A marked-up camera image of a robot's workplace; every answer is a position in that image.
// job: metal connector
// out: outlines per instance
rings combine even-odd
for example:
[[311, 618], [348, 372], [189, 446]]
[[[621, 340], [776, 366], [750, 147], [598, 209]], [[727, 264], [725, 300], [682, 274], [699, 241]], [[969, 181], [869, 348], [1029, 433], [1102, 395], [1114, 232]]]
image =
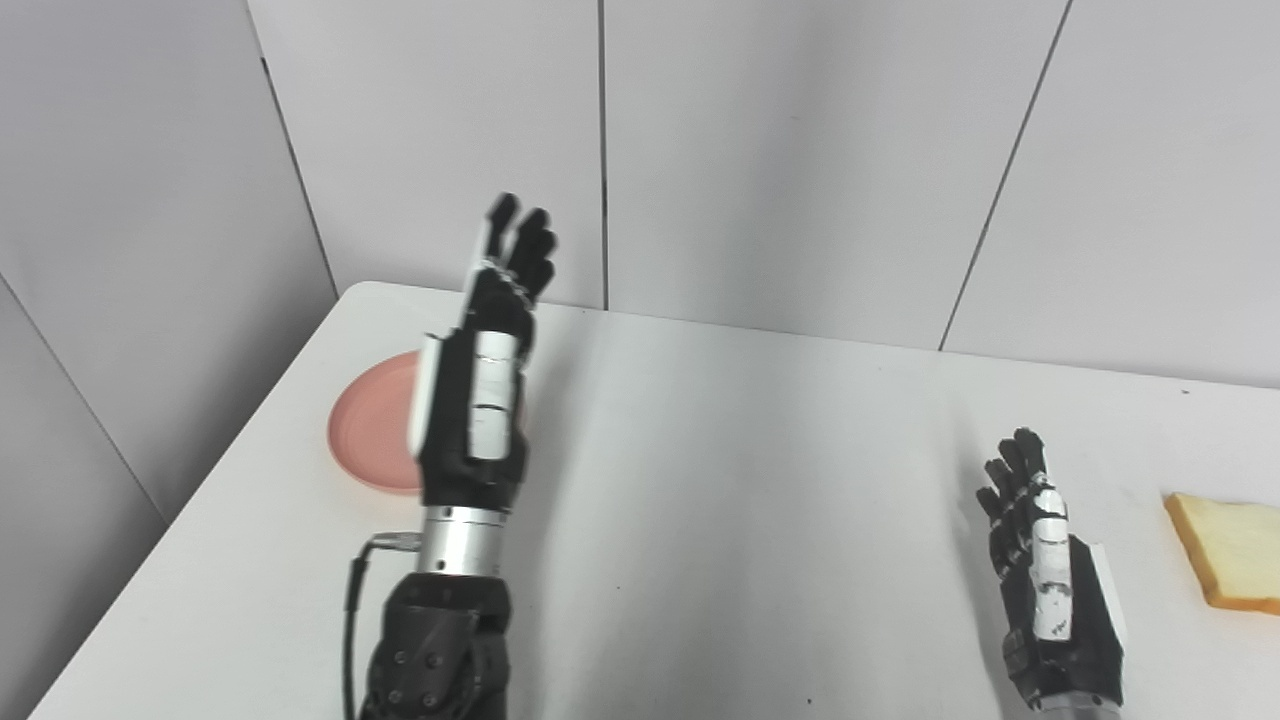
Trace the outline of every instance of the metal connector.
[[417, 571], [498, 577], [506, 524], [506, 512], [451, 505], [426, 506]]
[[376, 547], [378, 550], [417, 552], [422, 548], [422, 533], [378, 533], [369, 539], [369, 544]]

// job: panel seam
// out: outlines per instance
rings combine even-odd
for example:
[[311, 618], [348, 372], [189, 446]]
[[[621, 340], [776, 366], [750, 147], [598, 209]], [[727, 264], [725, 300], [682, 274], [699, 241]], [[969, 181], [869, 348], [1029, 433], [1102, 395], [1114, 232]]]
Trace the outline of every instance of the panel seam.
[[338, 283], [333, 278], [333, 265], [329, 264], [329, 252], [325, 250], [324, 238], [320, 237], [320, 224], [316, 223], [316, 214], [311, 206], [311, 195], [307, 192], [307, 183], [302, 181], [302, 168], [298, 165], [298, 154], [293, 150], [293, 138], [289, 137], [289, 127], [284, 123], [284, 110], [280, 109], [280, 97], [275, 94], [275, 81], [271, 79], [271, 68], [266, 64], [266, 58], [260, 56], [262, 74], [266, 76], [266, 87], [271, 92], [271, 106], [275, 108], [275, 117], [280, 122], [280, 132], [284, 133], [284, 146], [289, 149], [289, 161], [293, 164], [293, 176], [298, 179], [298, 190], [302, 191], [302, 204], [307, 209], [307, 219], [311, 222], [311, 234], [316, 238], [316, 247], [320, 249], [320, 260], [324, 263], [325, 277], [329, 278], [329, 290], [333, 291], [334, 302], [338, 301]]
[[49, 356], [52, 357], [54, 364], [58, 366], [58, 370], [63, 374], [64, 378], [67, 378], [67, 383], [76, 392], [76, 397], [78, 397], [81, 404], [84, 406], [84, 411], [88, 413], [88, 416], [93, 419], [93, 424], [97, 425], [97, 429], [102, 433], [102, 437], [106, 438], [106, 442], [111, 446], [111, 450], [115, 452], [115, 456], [119, 457], [120, 464], [124, 465], [124, 469], [129, 473], [129, 477], [133, 478], [133, 483], [138, 486], [138, 489], [142, 491], [142, 496], [147, 498], [147, 502], [151, 503], [151, 509], [155, 510], [156, 516], [159, 516], [160, 521], [164, 523], [164, 527], [168, 528], [169, 520], [165, 518], [164, 512], [160, 511], [160, 505], [156, 502], [156, 498], [152, 497], [147, 487], [142, 484], [141, 479], [138, 479], [138, 474], [133, 471], [133, 466], [129, 465], [129, 461], [124, 457], [124, 452], [120, 451], [120, 446], [115, 443], [115, 438], [113, 438], [111, 433], [108, 432], [106, 425], [102, 424], [102, 419], [99, 418], [97, 413], [93, 411], [93, 406], [90, 405], [88, 398], [84, 397], [84, 393], [76, 383], [76, 379], [72, 378], [70, 372], [67, 370], [67, 365], [63, 364], [61, 357], [59, 357], [58, 352], [54, 351], [54, 346], [49, 343], [49, 338], [45, 337], [45, 333], [40, 329], [40, 325], [36, 323], [36, 319], [31, 315], [29, 311], [27, 311], [27, 306], [22, 302], [22, 299], [18, 297], [18, 292], [14, 291], [13, 286], [9, 284], [9, 279], [4, 277], [4, 273], [0, 273], [0, 284], [4, 284], [5, 291], [8, 291], [9, 296], [13, 297], [14, 304], [18, 306], [18, 311], [22, 313], [22, 316], [27, 319], [27, 324], [31, 325], [31, 329], [36, 333], [36, 337], [40, 338], [40, 343], [45, 347], [45, 351], [49, 352]]
[[599, 33], [598, 91], [600, 94], [600, 287], [604, 310], [609, 309], [609, 161], [608, 131], [604, 99], [604, 0], [595, 3], [596, 32]]
[[1048, 74], [1048, 65], [1053, 61], [1057, 41], [1062, 37], [1062, 28], [1066, 27], [1066, 17], [1071, 13], [1071, 4], [1074, 1], [1066, 0], [1066, 6], [1062, 8], [1062, 17], [1057, 20], [1057, 28], [1053, 31], [1053, 40], [1048, 44], [1048, 54], [1044, 55], [1044, 64], [1041, 65], [1039, 76], [1036, 78], [1036, 87], [1032, 90], [1032, 97], [1027, 102], [1027, 111], [1023, 113], [1023, 122], [1018, 126], [1018, 135], [1014, 136], [1014, 146], [1009, 151], [1009, 159], [1005, 160], [1005, 169], [1000, 173], [996, 193], [991, 199], [991, 206], [987, 208], [987, 218], [982, 223], [982, 231], [978, 232], [978, 242], [973, 247], [973, 255], [969, 258], [969, 266], [965, 268], [964, 279], [960, 281], [960, 291], [951, 305], [951, 315], [947, 316], [947, 325], [942, 329], [942, 340], [938, 341], [940, 352], [946, 350], [947, 338], [951, 336], [951, 325], [955, 324], [956, 313], [960, 310], [960, 301], [964, 300], [964, 293], [969, 288], [969, 279], [973, 277], [973, 269], [978, 264], [978, 255], [982, 254], [982, 246], [987, 242], [987, 231], [991, 229], [991, 219], [996, 215], [996, 205], [1000, 204], [1000, 196], [1005, 191], [1005, 182], [1009, 181], [1009, 172], [1014, 167], [1014, 158], [1018, 156], [1018, 149], [1023, 143], [1023, 135], [1027, 132], [1027, 124], [1032, 119], [1032, 110], [1036, 109], [1036, 100], [1039, 97], [1041, 87], [1044, 85], [1044, 76]]

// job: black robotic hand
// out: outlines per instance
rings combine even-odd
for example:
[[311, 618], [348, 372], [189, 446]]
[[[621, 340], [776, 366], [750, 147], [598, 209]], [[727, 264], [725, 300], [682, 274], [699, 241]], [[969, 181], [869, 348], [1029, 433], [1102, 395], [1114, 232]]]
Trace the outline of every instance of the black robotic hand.
[[[504, 241], [518, 209], [503, 195], [489, 210], [458, 325], [422, 341], [407, 438], [422, 471], [422, 533], [407, 533], [420, 542], [417, 571], [387, 600], [361, 720], [506, 717], [511, 597], [498, 559], [529, 452], [520, 415], [532, 310], [556, 249], [541, 209]], [[349, 682], [346, 694], [351, 708]]]
[[426, 506], [507, 512], [525, 474], [522, 369], [534, 305], [556, 272], [548, 259], [556, 234], [539, 208], [504, 243], [518, 208], [506, 193], [489, 210], [458, 327], [444, 340], [424, 338], [408, 443]]
[[991, 519], [991, 561], [1009, 616], [1009, 676], [1032, 708], [1061, 717], [1114, 716], [1123, 702], [1124, 650], [1119, 606], [1107, 597], [1110, 571], [1069, 533], [1041, 438], [1019, 428], [1001, 441], [1000, 455], [986, 465], [995, 487], [979, 489], [978, 502]]

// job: black cable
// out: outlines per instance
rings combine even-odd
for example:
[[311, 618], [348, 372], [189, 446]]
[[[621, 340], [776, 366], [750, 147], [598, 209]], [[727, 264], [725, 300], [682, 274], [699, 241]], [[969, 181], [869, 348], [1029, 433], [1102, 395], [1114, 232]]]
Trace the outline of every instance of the black cable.
[[346, 618], [342, 624], [342, 712], [346, 720], [356, 720], [356, 678], [351, 656], [355, 655], [356, 611], [360, 610], [360, 591], [365, 587], [369, 556], [375, 550], [417, 552], [421, 547], [421, 533], [378, 533], [369, 538], [360, 555], [351, 560], [351, 573], [347, 575], [347, 603], [343, 607]]
[[342, 625], [342, 708], [346, 720], [356, 720], [356, 680], [351, 656], [355, 653], [352, 646], [356, 639], [356, 610], [360, 609], [360, 589], [365, 584], [365, 570], [369, 569], [369, 555], [372, 551], [374, 541], [366, 542], [360, 555], [352, 559], [351, 573], [347, 575], [346, 619]]

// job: white table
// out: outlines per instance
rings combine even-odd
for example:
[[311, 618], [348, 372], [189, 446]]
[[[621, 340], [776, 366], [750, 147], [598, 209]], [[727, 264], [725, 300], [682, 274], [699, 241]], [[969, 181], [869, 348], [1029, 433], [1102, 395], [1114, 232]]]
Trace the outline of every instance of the white table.
[[[348, 559], [413, 498], [335, 466], [364, 369], [453, 292], [348, 291], [32, 715], [337, 719]], [[1161, 507], [1280, 505], [1280, 392], [539, 309], [507, 532], [511, 717], [1024, 717], [973, 491], [1019, 424], [1105, 542], [1126, 720], [1274, 716], [1280, 618], [1210, 609]], [[358, 662], [411, 559], [375, 556]]]

